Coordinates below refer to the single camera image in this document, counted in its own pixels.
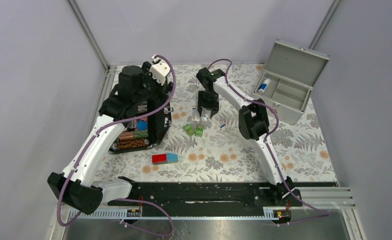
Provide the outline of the black case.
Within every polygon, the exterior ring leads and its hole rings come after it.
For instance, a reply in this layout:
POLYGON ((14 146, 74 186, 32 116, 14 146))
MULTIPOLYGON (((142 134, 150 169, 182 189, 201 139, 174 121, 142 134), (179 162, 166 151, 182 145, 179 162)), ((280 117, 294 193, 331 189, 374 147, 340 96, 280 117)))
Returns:
POLYGON ((173 83, 160 85, 155 80, 145 80, 133 89, 125 81, 115 85, 115 95, 125 102, 125 116, 122 119, 137 119, 125 122, 125 130, 114 140, 109 152, 121 154, 134 151, 151 149, 161 143, 170 128, 172 118, 168 103, 162 110, 150 115, 143 116, 162 106, 170 97, 173 83))

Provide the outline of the white bandage roll blue label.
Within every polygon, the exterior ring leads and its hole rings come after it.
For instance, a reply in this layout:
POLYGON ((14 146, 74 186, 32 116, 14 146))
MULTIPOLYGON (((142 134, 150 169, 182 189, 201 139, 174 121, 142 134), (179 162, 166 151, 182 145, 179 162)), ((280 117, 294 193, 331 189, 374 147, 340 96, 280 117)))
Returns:
POLYGON ((264 81, 259 85, 257 93, 263 94, 266 91, 266 88, 269 86, 270 82, 270 78, 265 78, 264 81))

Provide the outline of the grey metal box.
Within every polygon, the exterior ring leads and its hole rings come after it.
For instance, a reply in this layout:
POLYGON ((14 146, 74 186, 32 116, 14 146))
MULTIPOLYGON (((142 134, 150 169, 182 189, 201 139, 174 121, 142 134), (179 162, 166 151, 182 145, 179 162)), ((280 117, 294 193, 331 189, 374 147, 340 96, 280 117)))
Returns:
POLYGON ((278 39, 252 97, 274 108, 280 121, 296 125, 329 60, 327 54, 278 39))

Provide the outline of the grey plastic tray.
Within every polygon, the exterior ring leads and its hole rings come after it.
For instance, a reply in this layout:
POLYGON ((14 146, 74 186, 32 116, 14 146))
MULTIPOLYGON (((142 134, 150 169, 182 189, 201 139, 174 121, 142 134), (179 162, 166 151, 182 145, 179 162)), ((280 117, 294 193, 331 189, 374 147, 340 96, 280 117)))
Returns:
POLYGON ((294 110, 303 112, 312 90, 313 88, 309 85, 305 85, 283 75, 264 70, 253 90, 253 93, 294 110), (266 91, 263 94, 259 94, 257 93, 257 89, 265 78, 270 78, 271 82, 266 88, 266 91))

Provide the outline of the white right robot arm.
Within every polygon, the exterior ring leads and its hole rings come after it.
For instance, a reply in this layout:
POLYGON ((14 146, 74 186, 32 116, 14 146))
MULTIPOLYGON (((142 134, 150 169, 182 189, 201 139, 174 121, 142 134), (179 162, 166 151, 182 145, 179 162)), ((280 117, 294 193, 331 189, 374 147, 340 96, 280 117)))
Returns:
POLYGON ((219 96, 222 96, 238 111, 238 129, 243 138, 249 140, 259 157, 267 181, 272 189, 272 203, 283 206, 294 194, 295 186, 286 175, 272 146, 269 130, 268 106, 263 100, 248 96, 234 84, 227 81, 220 70, 209 71, 206 67, 196 74, 204 90, 199 91, 197 112, 201 119, 212 118, 219 111, 219 96))

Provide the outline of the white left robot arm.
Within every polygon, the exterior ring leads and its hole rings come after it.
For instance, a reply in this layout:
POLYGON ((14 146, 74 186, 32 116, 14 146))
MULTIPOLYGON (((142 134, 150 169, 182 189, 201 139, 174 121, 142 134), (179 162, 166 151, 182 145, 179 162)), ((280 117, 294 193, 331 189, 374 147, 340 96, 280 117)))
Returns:
POLYGON ((61 173, 53 172, 47 179, 61 203, 87 215, 116 199, 128 206, 137 203, 139 193, 131 183, 124 179, 95 181, 95 175, 104 155, 130 122, 147 122, 143 148, 161 143, 172 122, 168 110, 173 91, 173 83, 167 80, 170 73, 170 65, 159 57, 122 69, 79 152, 61 173))

